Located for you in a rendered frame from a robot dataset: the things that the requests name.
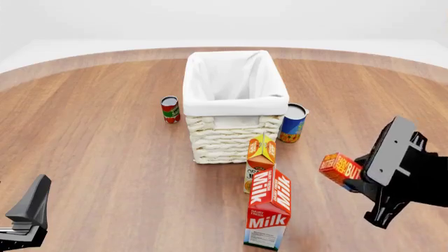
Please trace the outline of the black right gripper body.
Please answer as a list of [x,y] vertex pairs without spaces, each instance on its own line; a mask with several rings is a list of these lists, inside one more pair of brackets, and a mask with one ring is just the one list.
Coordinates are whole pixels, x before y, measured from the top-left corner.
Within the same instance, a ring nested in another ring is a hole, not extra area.
[[409,147],[400,163],[410,176],[395,171],[390,183],[382,186],[370,180],[363,169],[363,180],[370,184],[365,196],[374,201],[373,209],[364,218],[378,228],[387,228],[410,202],[438,205],[438,154],[426,150],[428,140],[423,134],[414,135],[423,139],[423,149]]

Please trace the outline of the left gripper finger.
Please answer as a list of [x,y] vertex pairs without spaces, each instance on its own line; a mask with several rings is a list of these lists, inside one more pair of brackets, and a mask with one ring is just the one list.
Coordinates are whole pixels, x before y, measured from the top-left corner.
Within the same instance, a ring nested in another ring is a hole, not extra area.
[[52,181],[40,174],[22,199],[6,213],[13,226],[31,225],[48,228],[47,203]]

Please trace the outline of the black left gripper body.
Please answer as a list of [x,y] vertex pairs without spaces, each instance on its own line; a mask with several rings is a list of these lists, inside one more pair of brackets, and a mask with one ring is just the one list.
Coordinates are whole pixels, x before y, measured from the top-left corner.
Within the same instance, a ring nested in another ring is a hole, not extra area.
[[40,247],[47,230],[40,226],[31,226],[29,230],[0,228],[0,249],[26,249]]

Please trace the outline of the red butter box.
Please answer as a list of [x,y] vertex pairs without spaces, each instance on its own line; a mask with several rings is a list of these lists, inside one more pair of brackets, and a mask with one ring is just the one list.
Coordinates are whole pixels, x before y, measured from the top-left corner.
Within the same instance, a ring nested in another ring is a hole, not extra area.
[[319,167],[319,172],[339,186],[344,186],[344,180],[359,180],[362,167],[341,153],[326,155]]

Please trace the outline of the white woven basket cloth liner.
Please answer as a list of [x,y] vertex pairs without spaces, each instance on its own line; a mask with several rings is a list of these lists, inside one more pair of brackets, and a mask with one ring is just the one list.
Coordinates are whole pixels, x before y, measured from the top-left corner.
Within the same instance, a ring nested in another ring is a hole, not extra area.
[[196,163],[244,163],[252,138],[276,139],[289,96],[265,50],[194,52],[182,102]]

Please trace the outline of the grey plate on black stalk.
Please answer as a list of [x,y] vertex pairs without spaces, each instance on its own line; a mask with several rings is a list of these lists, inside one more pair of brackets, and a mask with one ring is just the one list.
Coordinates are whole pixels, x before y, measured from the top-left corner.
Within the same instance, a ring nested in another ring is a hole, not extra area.
[[373,153],[363,165],[367,177],[382,186],[387,186],[394,173],[400,172],[410,176],[410,171],[400,167],[407,149],[423,149],[423,139],[415,136],[414,123],[404,117],[397,116],[386,126],[379,136],[379,142],[374,144]]

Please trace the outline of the blue and orange tin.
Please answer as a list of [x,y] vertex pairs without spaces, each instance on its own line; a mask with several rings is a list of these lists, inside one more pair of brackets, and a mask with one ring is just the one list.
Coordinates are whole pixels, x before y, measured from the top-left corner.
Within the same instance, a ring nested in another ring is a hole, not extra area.
[[277,138],[282,142],[297,142],[300,139],[308,114],[309,111],[300,104],[288,104]]

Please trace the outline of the red and white milk carton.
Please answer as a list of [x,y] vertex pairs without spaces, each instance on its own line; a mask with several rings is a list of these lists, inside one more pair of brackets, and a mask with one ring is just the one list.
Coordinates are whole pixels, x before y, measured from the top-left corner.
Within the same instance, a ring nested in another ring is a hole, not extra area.
[[244,244],[278,251],[291,214],[291,180],[274,167],[254,174]]

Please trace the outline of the orange juice carton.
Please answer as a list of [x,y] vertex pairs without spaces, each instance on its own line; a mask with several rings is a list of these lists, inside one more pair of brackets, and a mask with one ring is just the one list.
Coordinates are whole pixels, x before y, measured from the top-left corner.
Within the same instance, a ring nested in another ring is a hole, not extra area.
[[249,141],[244,176],[244,192],[249,194],[253,175],[273,168],[276,163],[276,144],[267,134],[261,134]]

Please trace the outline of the small red tomato tin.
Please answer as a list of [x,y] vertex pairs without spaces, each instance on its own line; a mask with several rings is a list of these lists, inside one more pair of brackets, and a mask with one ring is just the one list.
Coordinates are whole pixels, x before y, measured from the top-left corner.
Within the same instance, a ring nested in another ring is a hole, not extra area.
[[161,102],[164,121],[166,123],[177,123],[180,118],[179,101],[175,96],[166,96]]

